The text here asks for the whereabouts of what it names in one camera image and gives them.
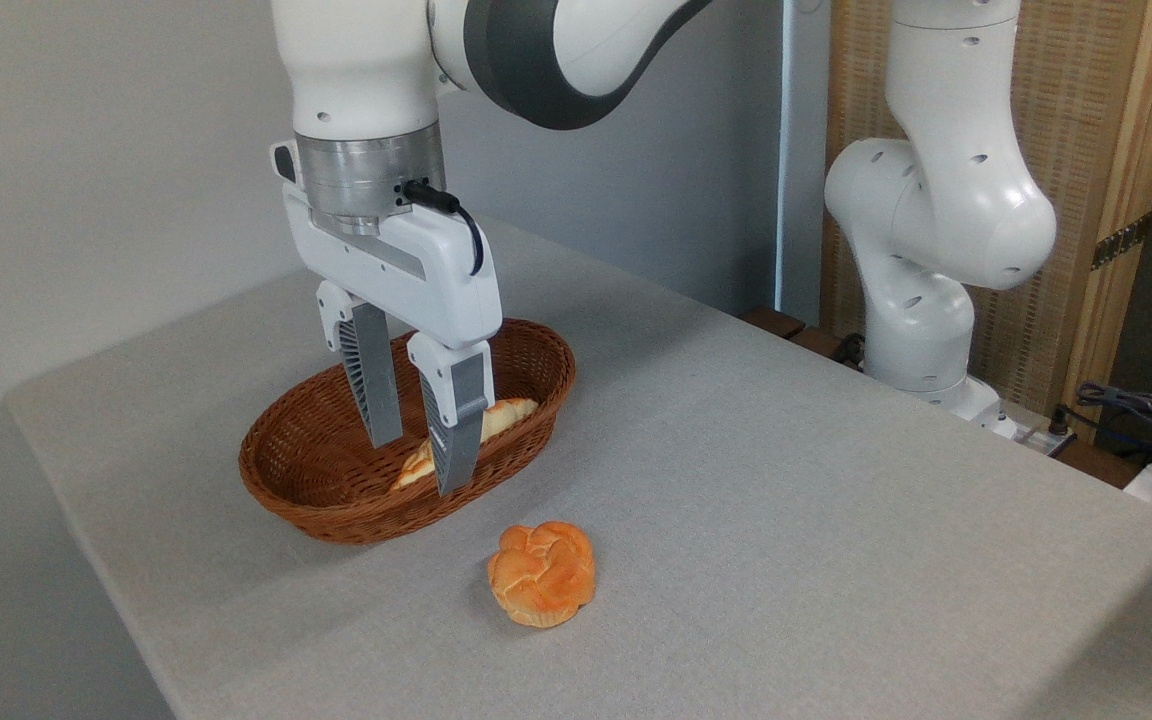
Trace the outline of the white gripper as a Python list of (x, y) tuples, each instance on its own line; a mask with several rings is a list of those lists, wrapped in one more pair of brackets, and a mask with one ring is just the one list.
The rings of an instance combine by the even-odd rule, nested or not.
[(326, 279), (316, 291), (326, 344), (342, 357), (371, 445), (403, 435), (388, 313), (420, 331), (407, 353), (420, 373), (439, 495), (467, 486), (483, 415), (494, 404), (483, 341), (502, 323), (492, 250), (483, 247), (473, 274), (471, 229), (460, 218), (416, 206), (382, 219), (378, 236), (338, 236), (312, 223), (296, 185), (285, 182), (282, 194), (294, 245), (306, 268)]

